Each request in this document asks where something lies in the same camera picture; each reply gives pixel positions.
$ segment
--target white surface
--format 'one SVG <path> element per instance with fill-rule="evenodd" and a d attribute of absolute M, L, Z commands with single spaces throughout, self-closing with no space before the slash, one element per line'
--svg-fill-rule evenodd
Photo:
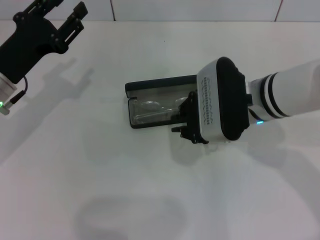
<path fill-rule="evenodd" d="M 125 83 L 195 74 L 221 56 L 248 80 L 317 59 L 320 24 L 84 26 L 1 117 L 2 240 L 320 238 L 320 112 L 203 146 L 171 126 L 131 129 L 125 97 Z M 0 43 L 14 27 L 0 22 Z"/>
<path fill-rule="evenodd" d="M 88 9 L 85 20 L 113 21 L 109 0 L 64 0 L 46 16 L 49 20 L 66 20 L 75 6 L 83 1 Z M 0 19 L 11 20 L 18 12 L 23 12 L 33 0 L 0 0 Z"/>
<path fill-rule="evenodd" d="M 274 21 L 281 0 L 113 0 L 117 21 Z"/>
<path fill-rule="evenodd" d="M 278 22 L 320 22 L 319 0 L 283 0 Z"/>

